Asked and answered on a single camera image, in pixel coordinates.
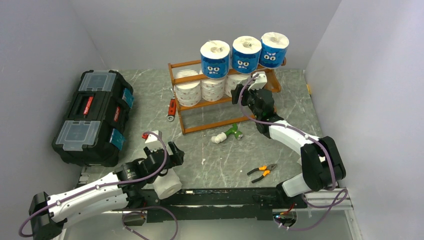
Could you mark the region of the white floral paper roll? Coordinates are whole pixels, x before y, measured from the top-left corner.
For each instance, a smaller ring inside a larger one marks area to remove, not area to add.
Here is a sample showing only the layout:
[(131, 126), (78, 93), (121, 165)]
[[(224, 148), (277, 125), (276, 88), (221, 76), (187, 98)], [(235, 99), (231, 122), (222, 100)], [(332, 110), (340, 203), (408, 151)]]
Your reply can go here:
[(220, 100), (225, 93), (225, 82), (227, 77), (218, 79), (203, 79), (200, 82), (201, 97), (208, 102), (216, 102)]
[(231, 91), (236, 88), (238, 84), (245, 85), (247, 79), (250, 77), (249, 74), (231, 74), (226, 77), (225, 80), (225, 94), (229, 97), (232, 97)]
[[(175, 77), (177, 79), (198, 75), (198, 72), (193, 69), (180, 70)], [(192, 81), (174, 86), (176, 98), (181, 106), (192, 107), (197, 105), (202, 99), (201, 81)]]

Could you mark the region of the plain white paper roll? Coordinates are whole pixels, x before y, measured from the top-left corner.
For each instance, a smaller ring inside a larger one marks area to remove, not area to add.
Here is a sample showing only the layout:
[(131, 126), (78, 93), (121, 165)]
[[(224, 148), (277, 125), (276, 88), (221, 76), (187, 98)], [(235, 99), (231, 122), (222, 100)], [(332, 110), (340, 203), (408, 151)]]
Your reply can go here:
[(160, 200), (166, 199), (182, 189), (182, 182), (170, 168), (164, 176), (158, 176), (153, 182), (154, 191)]

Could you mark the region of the blue paper roll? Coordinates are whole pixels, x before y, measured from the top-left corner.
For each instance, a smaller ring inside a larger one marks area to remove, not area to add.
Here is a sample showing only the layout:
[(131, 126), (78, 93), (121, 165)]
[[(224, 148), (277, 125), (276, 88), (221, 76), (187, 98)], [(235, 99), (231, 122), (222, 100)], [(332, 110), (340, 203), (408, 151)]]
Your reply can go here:
[(224, 78), (230, 70), (230, 46), (222, 40), (209, 40), (200, 48), (201, 71), (209, 79)]
[(266, 32), (262, 35), (260, 42), (262, 49), (259, 64), (268, 69), (281, 66), (290, 44), (289, 39), (282, 33)]
[(253, 36), (239, 36), (232, 43), (231, 67), (241, 74), (257, 69), (262, 51), (261, 42)]

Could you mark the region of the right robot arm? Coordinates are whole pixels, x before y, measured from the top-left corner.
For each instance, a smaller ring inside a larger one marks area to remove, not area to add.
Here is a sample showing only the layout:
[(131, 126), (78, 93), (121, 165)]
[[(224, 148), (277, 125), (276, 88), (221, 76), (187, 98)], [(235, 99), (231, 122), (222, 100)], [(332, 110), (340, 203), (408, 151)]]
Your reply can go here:
[(292, 126), (275, 111), (273, 93), (268, 89), (249, 90), (238, 84), (232, 103), (248, 107), (259, 133), (282, 143), (300, 156), (301, 173), (277, 185), (276, 203), (289, 207), (301, 194), (332, 190), (347, 175), (336, 142), (330, 136), (317, 137)]

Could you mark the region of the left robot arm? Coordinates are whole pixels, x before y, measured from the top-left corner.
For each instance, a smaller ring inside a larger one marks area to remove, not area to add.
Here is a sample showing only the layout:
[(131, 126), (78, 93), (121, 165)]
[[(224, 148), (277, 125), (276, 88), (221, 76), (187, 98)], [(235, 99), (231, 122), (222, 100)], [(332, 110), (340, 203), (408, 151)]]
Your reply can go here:
[(171, 173), (184, 163), (184, 151), (173, 141), (167, 148), (144, 148), (145, 158), (117, 167), (104, 177), (68, 192), (49, 195), (39, 192), (32, 198), (25, 223), (29, 223), (34, 240), (51, 240), (66, 227), (90, 215), (110, 210), (137, 210), (146, 207), (152, 195), (142, 188)]

